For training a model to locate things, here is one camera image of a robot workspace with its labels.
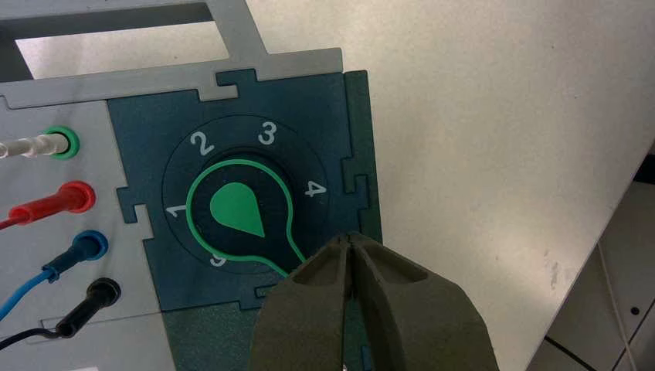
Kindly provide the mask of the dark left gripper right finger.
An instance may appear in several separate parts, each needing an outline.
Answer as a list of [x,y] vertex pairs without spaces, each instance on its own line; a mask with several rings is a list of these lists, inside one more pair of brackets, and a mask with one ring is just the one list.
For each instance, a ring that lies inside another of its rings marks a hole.
[[375,370],[497,370],[487,326],[464,290],[360,233],[351,274]]

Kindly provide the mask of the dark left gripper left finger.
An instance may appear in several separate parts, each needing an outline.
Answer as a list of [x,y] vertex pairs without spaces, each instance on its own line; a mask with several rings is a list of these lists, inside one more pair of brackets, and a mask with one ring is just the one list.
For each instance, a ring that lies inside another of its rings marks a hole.
[[251,370],[341,370],[351,296],[351,244],[329,240],[267,295],[250,346]]

